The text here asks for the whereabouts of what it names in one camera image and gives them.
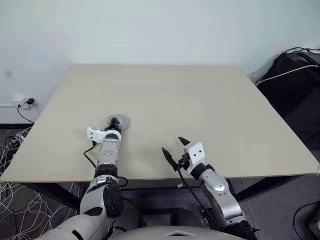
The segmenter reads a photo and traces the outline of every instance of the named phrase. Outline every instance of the white cable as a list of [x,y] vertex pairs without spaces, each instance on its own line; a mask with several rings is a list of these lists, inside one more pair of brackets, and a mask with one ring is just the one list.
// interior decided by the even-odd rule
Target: white cable
[[278,78],[280,76],[283,76],[283,75],[286,75],[286,74],[289,74],[289,73],[292,73],[292,72],[295,72],[295,71],[298,71],[298,70],[301,70],[301,69],[305,69],[305,68],[310,68],[310,67],[315,67],[315,68],[318,68],[319,66],[318,65],[307,65],[307,66],[302,66],[302,67],[299,67],[299,68],[296,68],[296,69],[293,69],[291,71],[287,71],[287,72],[284,72],[282,74],[279,74],[279,75],[276,75],[276,76],[273,76],[273,77],[269,77],[267,79],[263,79],[262,81],[259,81],[258,83],[256,83],[255,85],[258,86],[259,84],[265,82],[265,81],[268,81],[268,80],[271,80],[271,79],[275,79],[275,78]]
[[[242,182],[243,190],[245,190],[245,183],[244,183],[243,178],[241,178],[241,182]],[[249,210],[250,210],[250,213],[251,213],[251,216],[252,216],[252,220],[253,220],[253,223],[254,223],[254,227],[255,227],[256,229],[258,229],[256,220],[255,220],[255,217],[254,217],[254,213],[252,212],[252,209],[251,209],[251,207],[250,207],[250,204],[249,204],[248,201],[245,201],[245,202],[246,202],[246,204],[248,205],[248,208],[249,208]],[[258,236],[259,236],[260,240],[263,240],[262,237],[260,236],[259,231],[257,231],[257,233],[258,233]]]

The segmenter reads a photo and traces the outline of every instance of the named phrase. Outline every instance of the floor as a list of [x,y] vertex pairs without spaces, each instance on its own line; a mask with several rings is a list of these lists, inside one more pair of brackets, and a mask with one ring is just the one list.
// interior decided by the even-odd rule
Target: floor
[[[20,130],[5,130],[0,129],[0,144],[2,144],[5,138],[9,135],[14,135]],[[320,160],[320,152],[313,152],[318,161]],[[256,183],[260,179],[258,178],[244,178],[244,179],[231,179],[232,186],[236,192],[241,191],[243,188]],[[158,184],[161,185],[176,185],[178,180],[173,180],[173,182],[159,181]],[[142,187],[147,185],[152,185],[153,183],[142,183],[134,182],[130,183],[131,186]],[[302,205],[313,203],[320,200],[320,179],[316,175],[306,175],[297,178],[294,181],[291,181],[283,186],[280,186],[274,190],[271,190],[263,195],[260,195],[254,199],[251,199],[247,202],[241,203],[241,207],[245,215],[247,216],[252,227],[260,229],[259,235],[262,240],[295,240],[299,239],[292,227],[292,220],[295,211]],[[70,189],[70,184],[64,184],[64,188]],[[11,206],[12,209],[18,208],[29,202],[35,193],[28,189],[24,188],[18,191],[14,195]],[[182,194],[179,196],[155,196],[155,197],[137,197],[131,196],[132,201],[136,203],[139,208],[184,208],[189,209],[201,218],[201,211],[197,202],[193,199],[190,194]],[[48,206],[54,212],[60,206],[59,203],[51,200],[47,197],[43,197],[47,201]],[[200,195],[206,204],[208,201],[203,195]],[[310,217],[311,214],[315,213],[318,205],[311,205],[302,209],[296,216],[296,227],[297,231],[304,240],[313,239],[310,231],[306,228],[305,222]],[[19,231],[23,214],[16,214],[15,218],[13,214],[2,220],[8,212],[4,211],[3,206],[0,205],[0,239],[8,239],[10,236],[16,234],[16,231]],[[66,216],[70,213],[70,216],[73,216],[75,211],[70,211],[69,208],[64,207],[59,210],[51,220],[52,227],[56,227],[58,224],[63,222]],[[123,215],[117,220],[117,225],[127,228],[128,230],[136,228],[136,217],[137,214],[133,209],[133,206],[125,202],[125,211]],[[23,228],[28,228],[34,222],[35,214],[28,213],[24,217],[25,226]],[[42,224],[42,219],[38,219],[36,225],[40,224],[40,227],[30,233],[32,239],[40,235],[40,233],[48,228],[46,226],[48,222],[48,217],[43,218],[44,221]],[[167,225],[169,223],[169,215],[157,215],[157,216],[146,216],[144,218],[147,220],[148,226],[157,226],[157,225]]]

